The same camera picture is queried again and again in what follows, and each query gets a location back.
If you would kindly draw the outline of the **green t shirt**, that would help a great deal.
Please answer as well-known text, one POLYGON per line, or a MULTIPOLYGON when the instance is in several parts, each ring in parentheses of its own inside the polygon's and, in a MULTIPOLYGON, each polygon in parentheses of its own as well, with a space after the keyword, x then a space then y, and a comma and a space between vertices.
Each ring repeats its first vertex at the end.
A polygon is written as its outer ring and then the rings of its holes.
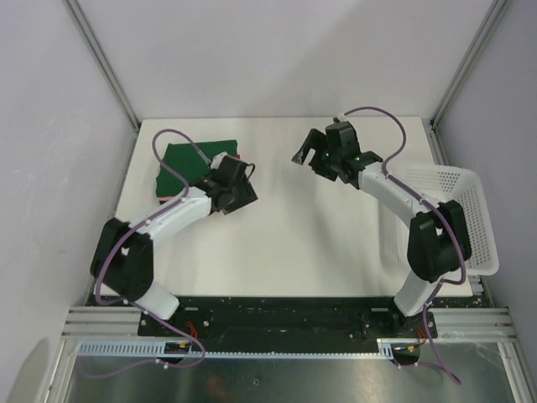
MULTIPOLYGON (((229 155, 237 155, 238 143, 235 139, 201 142, 196 144, 205 156, 212 160, 217 154, 227 152, 229 155)), ((168 144, 163 162, 171 169, 181 174, 186 181, 191 183, 199 177, 206 174, 210 168, 204 160, 198 155, 196 150, 189 144, 168 144)), ((169 172, 170 196, 164 199, 158 199, 160 202, 166 202, 174 196, 180 194, 185 185, 169 172)))

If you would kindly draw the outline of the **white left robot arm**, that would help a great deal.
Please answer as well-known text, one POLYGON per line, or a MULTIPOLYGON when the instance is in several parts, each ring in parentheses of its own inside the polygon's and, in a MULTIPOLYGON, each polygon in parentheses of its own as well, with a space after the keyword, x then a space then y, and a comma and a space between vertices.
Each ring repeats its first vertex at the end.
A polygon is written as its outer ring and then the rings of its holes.
POLYGON ((258 196, 250 182, 254 171, 254 164, 221 153, 207 173, 149 215, 131 222, 109 219, 90 266, 96 299, 102 299, 100 291, 105 285, 125 301, 153 313, 165 334, 180 333, 185 314, 177 310, 179 299, 154 278, 155 251, 194 222, 215 212, 227 215, 255 202, 258 196))

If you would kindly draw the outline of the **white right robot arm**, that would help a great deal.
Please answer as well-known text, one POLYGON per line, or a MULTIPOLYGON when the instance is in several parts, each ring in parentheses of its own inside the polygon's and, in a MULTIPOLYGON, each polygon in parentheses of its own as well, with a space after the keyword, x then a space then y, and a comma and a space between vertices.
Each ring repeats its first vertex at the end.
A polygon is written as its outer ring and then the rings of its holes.
POLYGON ((454 200, 432 202, 389 173, 385 160, 361 149, 350 122, 334 122, 325 131, 311 129, 292 160, 374 197, 408 228, 410 272, 394 297, 397 310, 387 315, 393 335, 406 337, 414 331, 416 315, 430 305, 444 284, 466 281, 466 261, 472 251, 461 205, 454 200))

